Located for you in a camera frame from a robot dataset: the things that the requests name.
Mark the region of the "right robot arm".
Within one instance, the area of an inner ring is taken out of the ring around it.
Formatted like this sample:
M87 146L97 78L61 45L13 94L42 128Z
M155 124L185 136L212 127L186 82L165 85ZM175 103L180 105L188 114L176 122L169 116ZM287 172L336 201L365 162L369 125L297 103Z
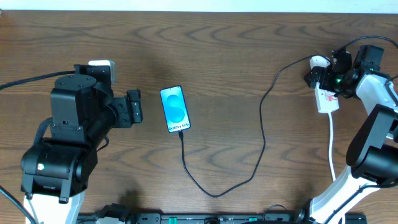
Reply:
M380 71L384 50L362 45L356 58L344 47L329 60L310 59L311 71L304 76L317 98L355 97L368 114L346 153L346 167L319 196L309 200L297 223L338 223L358 202L379 189L397 186L397 93L392 78Z

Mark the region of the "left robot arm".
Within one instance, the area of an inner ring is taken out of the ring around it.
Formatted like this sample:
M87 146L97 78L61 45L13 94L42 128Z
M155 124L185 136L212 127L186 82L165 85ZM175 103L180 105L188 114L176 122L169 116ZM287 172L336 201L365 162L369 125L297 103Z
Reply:
M76 223L101 142L113 128L143 120L140 90L115 97L115 63L76 64L56 79L52 117L41 122L21 159L21 190L27 223Z

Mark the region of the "blue Samsung Galaxy smartphone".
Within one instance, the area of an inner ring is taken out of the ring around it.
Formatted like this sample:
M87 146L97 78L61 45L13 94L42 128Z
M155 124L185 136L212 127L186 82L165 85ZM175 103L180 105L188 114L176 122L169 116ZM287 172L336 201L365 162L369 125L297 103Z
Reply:
M167 131L175 133L191 128L191 122L180 85L160 90Z

